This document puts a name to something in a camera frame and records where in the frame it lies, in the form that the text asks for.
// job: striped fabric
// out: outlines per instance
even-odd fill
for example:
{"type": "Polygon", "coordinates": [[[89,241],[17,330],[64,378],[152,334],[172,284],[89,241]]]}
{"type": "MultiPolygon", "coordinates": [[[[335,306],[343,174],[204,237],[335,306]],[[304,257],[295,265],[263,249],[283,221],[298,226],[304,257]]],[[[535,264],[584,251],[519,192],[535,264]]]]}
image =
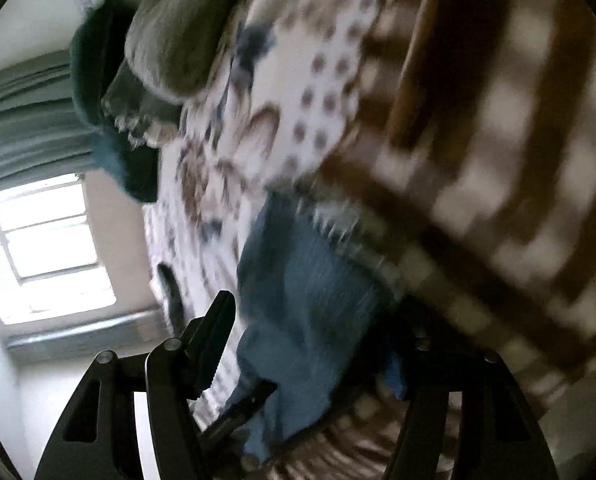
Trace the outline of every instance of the striped fabric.
{"type": "Polygon", "coordinates": [[[410,290],[540,412],[596,368],[596,19],[582,0],[423,0],[411,27],[412,1],[365,40],[358,114],[318,176],[389,222],[410,290]]]}
{"type": "MultiPolygon", "coordinates": [[[[460,433],[462,396],[450,394],[444,439],[434,480],[449,480],[460,433]]],[[[333,424],[305,439],[267,467],[269,480],[380,479],[398,442],[408,402],[377,381],[333,424]]]]}

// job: blue towel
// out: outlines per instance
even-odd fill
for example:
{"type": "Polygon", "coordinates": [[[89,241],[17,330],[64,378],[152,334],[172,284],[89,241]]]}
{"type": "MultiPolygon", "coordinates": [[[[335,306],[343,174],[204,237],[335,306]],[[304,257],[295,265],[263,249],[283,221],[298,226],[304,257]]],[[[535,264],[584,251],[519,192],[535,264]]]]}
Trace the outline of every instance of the blue towel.
{"type": "Polygon", "coordinates": [[[246,425],[245,452],[270,449],[315,423],[362,339],[393,297],[371,273],[336,253],[297,201],[271,192],[238,265],[241,378],[228,405],[260,379],[278,384],[246,425]]]}

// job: curtain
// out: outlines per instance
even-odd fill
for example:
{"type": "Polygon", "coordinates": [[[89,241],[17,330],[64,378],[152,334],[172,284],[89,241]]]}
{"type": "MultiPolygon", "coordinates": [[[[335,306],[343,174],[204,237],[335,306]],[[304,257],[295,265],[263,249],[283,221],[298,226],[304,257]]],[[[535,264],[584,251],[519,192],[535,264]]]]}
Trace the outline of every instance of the curtain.
{"type": "Polygon", "coordinates": [[[68,51],[0,71],[0,191],[94,167],[71,95],[68,51]]]}

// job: window sill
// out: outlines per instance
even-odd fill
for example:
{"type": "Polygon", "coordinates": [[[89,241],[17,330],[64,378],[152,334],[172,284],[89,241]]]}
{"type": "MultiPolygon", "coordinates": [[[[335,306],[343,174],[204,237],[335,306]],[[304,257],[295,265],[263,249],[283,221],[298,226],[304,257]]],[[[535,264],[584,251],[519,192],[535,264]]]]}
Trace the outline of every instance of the window sill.
{"type": "Polygon", "coordinates": [[[159,307],[66,330],[10,338],[6,348],[19,365],[48,359],[70,359],[102,350],[132,346],[167,338],[159,307]]]}

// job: blue fabric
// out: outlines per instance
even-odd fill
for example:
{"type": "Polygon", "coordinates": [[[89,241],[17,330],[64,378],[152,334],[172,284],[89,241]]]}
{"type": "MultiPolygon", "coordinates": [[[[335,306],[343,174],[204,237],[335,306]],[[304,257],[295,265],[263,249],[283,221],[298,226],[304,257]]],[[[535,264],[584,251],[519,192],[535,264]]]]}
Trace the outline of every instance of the blue fabric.
{"type": "Polygon", "coordinates": [[[207,142],[211,139],[212,131],[218,132],[213,137],[211,143],[213,149],[216,149],[220,140],[220,133],[224,117],[224,108],[227,105],[227,98],[229,97],[229,89],[231,86],[246,89],[251,93],[254,84],[255,64],[264,58],[271,48],[275,45],[275,37],[272,34],[272,24],[268,25],[251,25],[247,28],[240,28],[238,30],[238,39],[236,40],[236,53],[231,60],[231,67],[229,69],[229,79],[225,85],[220,102],[213,111],[213,120],[207,126],[204,132],[204,140],[207,142]]]}
{"type": "Polygon", "coordinates": [[[387,341],[386,345],[388,346],[386,349],[387,360],[382,366],[382,379],[385,386],[396,396],[396,399],[403,400],[407,395],[407,385],[402,377],[402,356],[396,351],[392,341],[387,341]]]}
{"type": "Polygon", "coordinates": [[[369,271],[337,254],[298,214],[293,199],[272,192],[238,265],[241,378],[229,405],[260,379],[278,384],[249,421],[245,452],[270,448],[315,423],[391,293],[369,271]]]}

